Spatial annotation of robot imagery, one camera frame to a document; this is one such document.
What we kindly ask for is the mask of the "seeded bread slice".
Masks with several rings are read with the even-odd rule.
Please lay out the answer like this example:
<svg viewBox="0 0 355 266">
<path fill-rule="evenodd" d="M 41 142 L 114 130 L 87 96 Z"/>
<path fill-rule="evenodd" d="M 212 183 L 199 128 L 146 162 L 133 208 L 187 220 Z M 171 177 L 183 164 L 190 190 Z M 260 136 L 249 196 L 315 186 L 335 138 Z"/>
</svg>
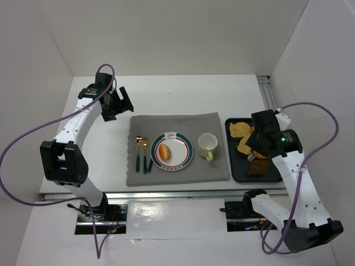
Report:
<svg viewBox="0 0 355 266">
<path fill-rule="evenodd" d="M 250 136 L 251 136 L 250 134 L 244 136 L 240 140 L 239 144 L 237 145 L 238 152 L 240 152 L 241 154 L 246 155 L 246 156 L 248 156 L 251 153 L 251 150 L 252 150 L 248 145 L 246 145 L 246 143 L 249 140 Z"/>
</svg>

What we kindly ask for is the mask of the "round orange bread roll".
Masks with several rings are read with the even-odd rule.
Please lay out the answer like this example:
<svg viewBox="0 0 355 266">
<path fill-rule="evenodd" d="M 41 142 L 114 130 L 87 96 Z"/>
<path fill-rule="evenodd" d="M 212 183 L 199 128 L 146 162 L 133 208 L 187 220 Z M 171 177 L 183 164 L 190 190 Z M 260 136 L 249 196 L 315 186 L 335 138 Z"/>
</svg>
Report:
<svg viewBox="0 0 355 266">
<path fill-rule="evenodd" d="M 169 161 L 171 157 L 170 148 L 166 144 L 159 145 L 159 155 L 163 161 Z"/>
</svg>

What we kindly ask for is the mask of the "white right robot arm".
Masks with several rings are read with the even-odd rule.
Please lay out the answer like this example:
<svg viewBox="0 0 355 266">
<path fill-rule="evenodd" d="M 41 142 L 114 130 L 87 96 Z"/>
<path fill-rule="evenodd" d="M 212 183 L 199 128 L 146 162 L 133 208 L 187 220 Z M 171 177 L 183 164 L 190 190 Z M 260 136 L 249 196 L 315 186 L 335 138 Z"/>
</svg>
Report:
<svg viewBox="0 0 355 266">
<path fill-rule="evenodd" d="M 247 207 L 265 217 L 261 248 L 267 254 L 291 254 L 329 243 L 343 232 L 341 221 L 327 212 L 315 189 L 307 161 L 335 140 L 339 132 L 336 117 L 325 107 L 320 107 L 333 120 L 333 136 L 320 147 L 305 155 L 295 131 L 288 128 L 291 119 L 280 108 L 255 112 L 251 115 L 254 132 L 247 145 L 263 156 L 269 157 L 278 169 L 292 202 L 290 210 L 275 202 L 262 189 L 245 193 Z M 285 244 L 287 251 L 279 248 Z"/>
</svg>

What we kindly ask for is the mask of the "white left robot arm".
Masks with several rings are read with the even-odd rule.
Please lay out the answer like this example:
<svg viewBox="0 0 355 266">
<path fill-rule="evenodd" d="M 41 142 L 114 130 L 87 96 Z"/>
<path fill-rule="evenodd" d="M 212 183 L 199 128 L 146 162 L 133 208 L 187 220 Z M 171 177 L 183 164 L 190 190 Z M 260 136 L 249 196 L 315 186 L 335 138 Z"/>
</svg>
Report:
<svg viewBox="0 0 355 266">
<path fill-rule="evenodd" d="M 88 177 L 89 166 L 82 146 L 97 117 L 108 122 L 134 110 L 125 88 L 116 89 L 114 82 L 113 75 L 96 73 L 95 82 L 79 93 L 74 116 L 52 141 L 44 141 L 40 146 L 45 178 L 82 198 L 83 208 L 93 209 L 99 215 L 109 211 L 108 199 Z"/>
</svg>

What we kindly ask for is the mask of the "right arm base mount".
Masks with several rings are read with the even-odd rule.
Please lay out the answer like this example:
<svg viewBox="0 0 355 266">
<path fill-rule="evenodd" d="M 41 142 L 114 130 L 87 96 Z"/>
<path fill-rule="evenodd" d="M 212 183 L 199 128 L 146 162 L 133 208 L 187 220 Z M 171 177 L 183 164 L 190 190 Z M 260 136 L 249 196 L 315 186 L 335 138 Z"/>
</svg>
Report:
<svg viewBox="0 0 355 266">
<path fill-rule="evenodd" d="M 259 231 L 267 224 L 264 216 L 249 211 L 242 201 L 225 202 L 220 212 L 226 216 L 228 232 Z"/>
</svg>

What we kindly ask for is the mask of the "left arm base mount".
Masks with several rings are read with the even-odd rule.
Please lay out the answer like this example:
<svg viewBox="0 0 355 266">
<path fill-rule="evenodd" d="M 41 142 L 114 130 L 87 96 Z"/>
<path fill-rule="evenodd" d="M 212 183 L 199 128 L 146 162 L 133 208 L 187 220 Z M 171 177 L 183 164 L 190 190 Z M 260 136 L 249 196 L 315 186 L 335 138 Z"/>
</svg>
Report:
<svg viewBox="0 0 355 266">
<path fill-rule="evenodd" d="M 84 205 L 75 207 L 71 203 L 68 203 L 67 207 L 75 209 L 78 212 L 74 234 L 92 235 L 93 224 L 88 207 Z M 112 234 L 125 234 L 128 205 L 113 204 L 109 207 L 108 213 L 105 215 L 95 213 L 95 227 L 97 234 L 107 234 L 108 232 L 111 232 Z"/>
</svg>

